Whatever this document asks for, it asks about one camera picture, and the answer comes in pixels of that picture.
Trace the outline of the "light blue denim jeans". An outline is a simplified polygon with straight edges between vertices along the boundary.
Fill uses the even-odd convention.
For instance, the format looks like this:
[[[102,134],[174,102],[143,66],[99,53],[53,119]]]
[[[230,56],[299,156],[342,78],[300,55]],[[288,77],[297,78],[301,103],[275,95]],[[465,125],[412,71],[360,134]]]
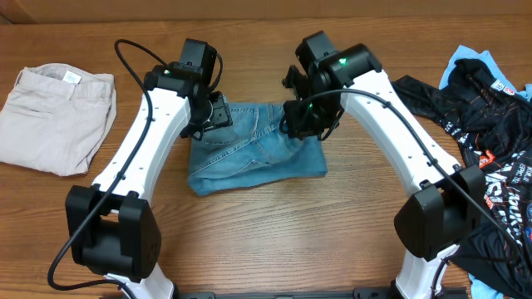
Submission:
[[[231,126],[191,143],[187,183],[197,195],[328,172],[317,138],[290,138],[279,130],[281,105],[232,103],[229,112]]]

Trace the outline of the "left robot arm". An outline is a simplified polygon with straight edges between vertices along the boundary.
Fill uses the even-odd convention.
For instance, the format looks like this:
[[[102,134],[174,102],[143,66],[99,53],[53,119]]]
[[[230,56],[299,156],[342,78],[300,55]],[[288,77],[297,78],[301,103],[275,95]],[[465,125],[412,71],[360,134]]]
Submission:
[[[159,60],[135,78],[143,95],[120,148],[91,186],[74,185],[67,194],[70,237],[48,270],[52,288],[65,290],[54,274],[70,252],[75,263],[100,275],[77,288],[112,284],[125,298],[178,297],[158,263],[162,237],[152,196],[178,138],[201,141],[206,132],[233,124],[226,97],[216,89],[222,70],[214,47],[188,39],[178,61]]]

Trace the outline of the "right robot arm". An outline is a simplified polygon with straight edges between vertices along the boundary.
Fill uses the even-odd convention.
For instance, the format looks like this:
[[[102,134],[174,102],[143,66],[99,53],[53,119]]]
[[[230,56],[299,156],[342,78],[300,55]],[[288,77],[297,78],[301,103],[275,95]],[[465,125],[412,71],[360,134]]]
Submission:
[[[465,298],[463,287],[441,284],[460,243],[480,225],[485,181],[462,168],[403,104],[382,64],[363,44],[339,51],[324,32],[305,37],[283,86],[295,100],[283,106],[279,129],[291,138],[324,141],[351,115],[396,171],[407,201],[394,218],[406,252],[388,287],[356,287],[351,298]]]

